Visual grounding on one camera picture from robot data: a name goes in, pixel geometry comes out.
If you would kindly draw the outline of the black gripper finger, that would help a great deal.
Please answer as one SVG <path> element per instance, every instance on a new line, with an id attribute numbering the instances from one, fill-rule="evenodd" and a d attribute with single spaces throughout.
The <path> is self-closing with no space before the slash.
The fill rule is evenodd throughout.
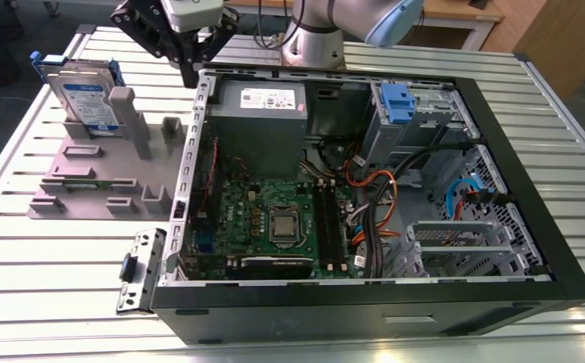
<path id="1" fill-rule="evenodd" d="M 141 1 L 123 1 L 123 3 L 117 7 L 115 11 L 113 12 L 110 19 L 114 22 L 115 26 L 131 37 L 131 39 L 151 54 L 151 52 L 147 50 L 149 46 L 146 43 L 146 38 L 142 33 L 143 21 L 139 14 L 139 2 Z M 189 60 L 182 61 L 181 63 L 175 63 L 170 61 L 170 63 L 174 64 L 174 67 L 179 70 L 183 85 L 186 88 L 189 88 Z"/>
<path id="2" fill-rule="evenodd" d="M 202 66 L 214 59 L 230 38 L 234 36 L 239 25 L 239 13 L 235 10 L 223 10 L 218 25 L 210 26 L 210 34 L 203 39 L 197 32 L 191 32 L 189 55 L 189 87 L 197 88 Z"/>

